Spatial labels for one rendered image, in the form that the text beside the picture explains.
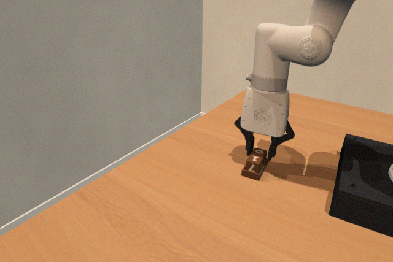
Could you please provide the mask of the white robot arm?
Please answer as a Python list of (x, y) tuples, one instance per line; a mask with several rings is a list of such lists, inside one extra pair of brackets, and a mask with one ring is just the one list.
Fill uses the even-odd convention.
[(303, 26), (259, 24), (253, 73), (246, 80), (255, 89), (281, 92), (287, 89), (290, 62), (309, 67), (324, 63), (354, 1), (314, 0)]

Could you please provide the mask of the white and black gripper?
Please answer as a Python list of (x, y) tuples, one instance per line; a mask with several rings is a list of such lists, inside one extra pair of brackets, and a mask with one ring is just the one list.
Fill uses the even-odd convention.
[(288, 122), (289, 102), (287, 89), (269, 92), (248, 86), (241, 117), (234, 122), (245, 137), (247, 156), (254, 149), (253, 133), (271, 137), (267, 161), (275, 157), (278, 145), (294, 138), (295, 133)]

